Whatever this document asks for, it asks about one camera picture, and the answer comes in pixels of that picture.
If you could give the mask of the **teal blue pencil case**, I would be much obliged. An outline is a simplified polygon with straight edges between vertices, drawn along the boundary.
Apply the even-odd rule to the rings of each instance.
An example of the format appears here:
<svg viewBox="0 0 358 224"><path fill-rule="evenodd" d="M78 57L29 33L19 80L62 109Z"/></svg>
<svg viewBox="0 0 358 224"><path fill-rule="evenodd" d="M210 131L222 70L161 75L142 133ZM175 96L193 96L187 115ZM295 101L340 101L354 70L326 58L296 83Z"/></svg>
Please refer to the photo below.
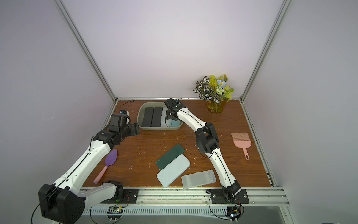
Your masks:
<svg viewBox="0 0 358 224"><path fill-rule="evenodd" d="M173 119L166 119L166 125L169 128L181 126L181 122Z"/></svg>

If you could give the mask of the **dark grey pencil case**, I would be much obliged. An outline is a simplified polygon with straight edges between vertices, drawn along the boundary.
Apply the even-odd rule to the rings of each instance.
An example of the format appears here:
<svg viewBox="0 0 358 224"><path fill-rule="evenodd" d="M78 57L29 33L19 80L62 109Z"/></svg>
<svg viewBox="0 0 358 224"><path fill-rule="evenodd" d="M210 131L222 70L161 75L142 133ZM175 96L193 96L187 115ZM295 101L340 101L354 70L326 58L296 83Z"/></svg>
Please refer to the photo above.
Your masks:
<svg viewBox="0 0 358 224"><path fill-rule="evenodd" d="M142 127L151 127L153 113L154 113L153 107L145 108L144 117L143 117L143 121L142 121Z"/></svg>
<svg viewBox="0 0 358 224"><path fill-rule="evenodd" d="M162 107L155 107L153 109L151 127L161 127L162 113L163 113Z"/></svg>

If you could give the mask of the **grey-green plastic storage box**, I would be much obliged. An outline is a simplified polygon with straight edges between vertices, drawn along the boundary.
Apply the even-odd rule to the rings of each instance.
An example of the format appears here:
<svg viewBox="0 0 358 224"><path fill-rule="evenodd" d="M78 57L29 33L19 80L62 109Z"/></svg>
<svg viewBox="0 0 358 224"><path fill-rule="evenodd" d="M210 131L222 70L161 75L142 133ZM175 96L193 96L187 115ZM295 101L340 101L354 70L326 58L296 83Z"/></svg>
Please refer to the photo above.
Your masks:
<svg viewBox="0 0 358 224"><path fill-rule="evenodd" d="M183 125L183 121L181 121L181 126L179 127L165 127L165 128L161 128L161 127L142 127L142 121L143 121L143 117L144 117L144 112L145 112L145 108L147 107L166 107L164 102L160 102L160 101L155 101L155 102L147 102L144 103L140 109L139 109L139 113L137 115L137 122L139 124L139 127L143 130L147 130L147 131L171 131L171 130L178 130L182 127Z"/></svg>

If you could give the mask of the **dark green pencil case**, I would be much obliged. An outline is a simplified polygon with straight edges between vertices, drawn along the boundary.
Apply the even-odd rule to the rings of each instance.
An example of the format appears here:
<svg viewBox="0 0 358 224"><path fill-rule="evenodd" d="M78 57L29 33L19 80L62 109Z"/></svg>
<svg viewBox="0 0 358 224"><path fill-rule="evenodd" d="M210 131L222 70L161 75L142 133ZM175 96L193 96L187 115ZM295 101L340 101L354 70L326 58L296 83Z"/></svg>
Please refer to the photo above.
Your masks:
<svg viewBox="0 0 358 224"><path fill-rule="evenodd" d="M184 154L185 149L180 145L175 145L172 149L166 152L162 157L160 157L155 163L159 170L164 169L168 164L170 164L174 159L179 155Z"/></svg>

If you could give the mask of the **translucent white pencil case front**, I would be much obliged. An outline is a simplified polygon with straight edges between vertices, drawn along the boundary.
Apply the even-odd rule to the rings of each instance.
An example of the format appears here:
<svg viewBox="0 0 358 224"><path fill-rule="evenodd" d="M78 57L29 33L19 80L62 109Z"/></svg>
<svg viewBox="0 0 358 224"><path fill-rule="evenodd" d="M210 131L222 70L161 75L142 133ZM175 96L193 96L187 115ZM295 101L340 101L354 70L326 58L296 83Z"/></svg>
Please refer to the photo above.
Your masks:
<svg viewBox="0 0 358 224"><path fill-rule="evenodd" d="M213 170L197 172L181 177L184 189L200 187L216 183L216 177Z"/></svg>

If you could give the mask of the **translucent white pencil case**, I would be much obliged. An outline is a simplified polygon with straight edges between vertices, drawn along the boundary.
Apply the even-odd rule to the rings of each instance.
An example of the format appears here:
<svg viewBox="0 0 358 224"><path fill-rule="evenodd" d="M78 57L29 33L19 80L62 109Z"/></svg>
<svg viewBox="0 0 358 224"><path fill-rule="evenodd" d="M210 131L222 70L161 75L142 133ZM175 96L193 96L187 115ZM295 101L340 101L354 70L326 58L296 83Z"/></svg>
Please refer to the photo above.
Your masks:
<svg viewBox="0 0 358 224"><path fill-rule="evenodd" d="M216 177L213 170L197 172L181 177L184 189L200 187L216 183Z"/></svg>
<svg viewBox="0 0 358 224"><path fill-rule="evenodd" d="M161 128L167 127L167 125L166 125L166 114L167 114L167 108L163 107L162 115L161 115L161 124L160 124Z"/></svg>

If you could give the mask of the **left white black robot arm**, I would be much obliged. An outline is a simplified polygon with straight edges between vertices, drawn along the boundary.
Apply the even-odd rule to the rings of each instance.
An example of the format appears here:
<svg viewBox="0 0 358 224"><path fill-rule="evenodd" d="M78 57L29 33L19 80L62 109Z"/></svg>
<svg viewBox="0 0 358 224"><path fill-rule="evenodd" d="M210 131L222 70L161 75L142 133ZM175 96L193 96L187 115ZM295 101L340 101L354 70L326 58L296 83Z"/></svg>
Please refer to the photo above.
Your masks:
<svg viewBox="0 0 358 224"><path fill-rule="evenodd" d="M53 184L44 184L39 192L37 206L44 218L60 224L74 224L84 211L105 201L122 202L126 198L123 184L109 180L89 191L81 188L99 162L106 166L95 178L98 184L109 166L117 159L114 148L125 138L139 134L138 123L131 123L129 112L121 110L111 116L111 121L90 140L89 147L74 165Z"/></svg>

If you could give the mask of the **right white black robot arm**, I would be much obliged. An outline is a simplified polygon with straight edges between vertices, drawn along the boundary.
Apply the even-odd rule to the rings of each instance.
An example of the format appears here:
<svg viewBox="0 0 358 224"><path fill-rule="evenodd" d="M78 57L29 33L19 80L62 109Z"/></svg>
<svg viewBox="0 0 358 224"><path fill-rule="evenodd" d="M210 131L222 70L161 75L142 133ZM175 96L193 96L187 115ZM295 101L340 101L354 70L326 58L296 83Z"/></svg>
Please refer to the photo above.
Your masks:
<svg viewBox="0 0 358 224"><path fill-rule="evenodd" d="M224 161L214 125L200 120L178 99L169 98L165 101L165 105L168 119L182 121L195 132L198 150L211 161L219 177L225 199L228 202L238 200L241 186Z"/></svg>

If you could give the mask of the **purple pink spatula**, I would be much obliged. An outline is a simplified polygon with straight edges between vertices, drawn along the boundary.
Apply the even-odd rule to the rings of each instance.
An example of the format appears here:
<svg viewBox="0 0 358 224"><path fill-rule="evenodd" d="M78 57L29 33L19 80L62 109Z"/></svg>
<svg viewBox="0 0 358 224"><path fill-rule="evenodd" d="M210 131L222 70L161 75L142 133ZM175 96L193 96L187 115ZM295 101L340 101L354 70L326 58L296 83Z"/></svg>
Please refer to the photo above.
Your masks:
<svg viewBox="0 0 358 224"><path fill-rule="evenodd" d="M105 174L105 172L107 171L107 169L116 162L117 155L118 155L117 149L112 150L107 155L107 157L105 159L105 167L101 170L101 172L98 174L98 176L93 181L94 184L98 184L100 182L100 180L102 179L103 175Z"/></svg>

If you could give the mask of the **flower plant in glass vase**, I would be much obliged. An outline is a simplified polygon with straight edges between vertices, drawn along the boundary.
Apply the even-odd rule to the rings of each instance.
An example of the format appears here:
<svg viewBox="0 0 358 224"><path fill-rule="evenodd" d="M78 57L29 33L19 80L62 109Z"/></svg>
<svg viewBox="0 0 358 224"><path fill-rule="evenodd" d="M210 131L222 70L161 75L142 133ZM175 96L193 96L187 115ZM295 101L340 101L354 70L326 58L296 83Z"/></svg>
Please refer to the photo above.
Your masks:
<svg viewBox="0 0 358 224"><path fill-rule="evenodd" d="M205 76L196 82L193 92L206 102L206 107L211 113L218 114L223 111L225 104L232 100L234 93L234 89L227 82L226 74L219 77Z"/></svg>

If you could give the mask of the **pink comb brush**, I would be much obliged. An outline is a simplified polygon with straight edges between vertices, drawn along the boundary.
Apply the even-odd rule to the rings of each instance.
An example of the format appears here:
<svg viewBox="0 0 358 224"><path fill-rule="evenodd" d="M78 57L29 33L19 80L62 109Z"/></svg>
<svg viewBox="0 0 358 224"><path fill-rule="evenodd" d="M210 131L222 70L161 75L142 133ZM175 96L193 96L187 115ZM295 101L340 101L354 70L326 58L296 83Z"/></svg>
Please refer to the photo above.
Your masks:
<svg viewBox="0 0 358 224"><path fill-rule="evenodd" d="M244 156L246 160L249 160L249 153L247 149L251 147L251 140L249 138L248 133L231 133L231 136L233 138L234 145L237 148L240 148L243 150Z"/></svg>

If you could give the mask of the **left electronics board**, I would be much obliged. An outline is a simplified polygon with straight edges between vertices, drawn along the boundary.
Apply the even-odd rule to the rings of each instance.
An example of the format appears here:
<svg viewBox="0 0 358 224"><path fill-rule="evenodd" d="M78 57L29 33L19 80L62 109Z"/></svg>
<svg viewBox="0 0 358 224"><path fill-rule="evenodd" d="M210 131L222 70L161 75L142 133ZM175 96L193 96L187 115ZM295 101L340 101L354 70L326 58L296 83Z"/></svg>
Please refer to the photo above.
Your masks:
<svg viewBox="0 0 358 224"><path fill-rule="evenodd" d="M110 224L117 223L120 220L120 218L122 217L123 212L124 212L124 209L122 207L118 207L118 206L109 207L109 209L107 211L107 217L109 219L109 223Z"/></svg>

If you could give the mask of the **electronics board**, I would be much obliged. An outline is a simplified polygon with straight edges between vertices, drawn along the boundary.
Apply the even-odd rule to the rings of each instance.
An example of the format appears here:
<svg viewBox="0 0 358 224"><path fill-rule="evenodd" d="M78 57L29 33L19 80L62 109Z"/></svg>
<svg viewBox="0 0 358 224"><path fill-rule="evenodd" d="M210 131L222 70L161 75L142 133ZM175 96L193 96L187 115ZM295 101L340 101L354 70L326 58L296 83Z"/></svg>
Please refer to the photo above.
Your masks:
<svg viewBox="0 0 358 224"><path fill-rule="evenodd" d="M228 206L226 217L230 222L236 221L243 215L243 208L240 205Z"/></svg>
<svg viewBox="0 0 358 224"><path fill-rule="evenodd" d="M120 220L120 218L122 217L123 212L124 212L124 209L122 207L118 207L118 206L109 207L109 209L107 211L107 217L109 219L109 223L110 224L117 223Z"/></svg>

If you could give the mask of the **right electronics board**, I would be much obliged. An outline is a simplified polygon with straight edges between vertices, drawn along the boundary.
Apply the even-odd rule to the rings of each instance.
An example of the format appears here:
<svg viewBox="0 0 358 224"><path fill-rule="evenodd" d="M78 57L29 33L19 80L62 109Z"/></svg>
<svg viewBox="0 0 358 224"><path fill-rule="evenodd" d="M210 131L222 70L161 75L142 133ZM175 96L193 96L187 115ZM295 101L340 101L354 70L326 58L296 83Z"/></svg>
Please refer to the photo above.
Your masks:
<svg viewBox="0 0 358 224"><path fill-rule="evenodd" d="M243 215L243 208L240 205L228 206L226 217L230 222L236 221Z"/></svg>

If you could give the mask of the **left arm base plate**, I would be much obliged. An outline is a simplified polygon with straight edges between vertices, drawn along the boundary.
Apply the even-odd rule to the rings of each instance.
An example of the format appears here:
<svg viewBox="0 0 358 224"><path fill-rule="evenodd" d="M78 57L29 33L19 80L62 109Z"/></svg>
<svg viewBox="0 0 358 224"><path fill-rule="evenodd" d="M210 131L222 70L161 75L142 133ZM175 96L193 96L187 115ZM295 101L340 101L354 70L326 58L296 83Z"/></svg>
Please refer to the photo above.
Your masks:
<svg viewBox="0 0 358 224"><path fill-rule="evenodd" d="M138 194L139 194L139 189L124 188L124 189L121 189L118 193L116 193L114 197L102 201L101 204L105 204L105 203L135 204L137 202Z"/></svg>

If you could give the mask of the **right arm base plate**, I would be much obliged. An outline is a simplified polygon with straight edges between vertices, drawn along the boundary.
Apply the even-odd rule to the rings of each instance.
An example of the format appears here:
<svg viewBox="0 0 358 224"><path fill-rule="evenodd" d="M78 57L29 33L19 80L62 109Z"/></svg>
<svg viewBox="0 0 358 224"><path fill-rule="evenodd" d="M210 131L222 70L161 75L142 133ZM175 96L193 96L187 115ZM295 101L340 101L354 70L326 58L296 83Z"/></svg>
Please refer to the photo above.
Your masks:
<svg viewBox="0 0 358 224"><path fill-rule="evenodd" d="M223 189L209 189L207 194L211 196L213 204L249 204L249 196L246 189L241 188L236 196L231 196Z"/></svg>

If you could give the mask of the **aluminium front rail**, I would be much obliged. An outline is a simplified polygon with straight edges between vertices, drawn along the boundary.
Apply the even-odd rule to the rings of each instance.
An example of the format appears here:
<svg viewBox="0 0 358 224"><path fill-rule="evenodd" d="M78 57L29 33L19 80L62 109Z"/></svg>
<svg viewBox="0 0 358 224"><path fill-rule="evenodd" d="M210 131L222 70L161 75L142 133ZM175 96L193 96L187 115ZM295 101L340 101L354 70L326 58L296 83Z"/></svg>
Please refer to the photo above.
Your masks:
<svg viewBox="0 0 358 224"><path fill-rule="evenodd" d="M289 206L290 203L283 188L243 188L239 194L239 201L228 203L217 191L221 188L212 188L214 193L209 193L210 188L198 187L183 189L182 187L134 187L125 188L128 195L124 199L107 200L98 203L98 206L127 203L130 206Z"/></svg>

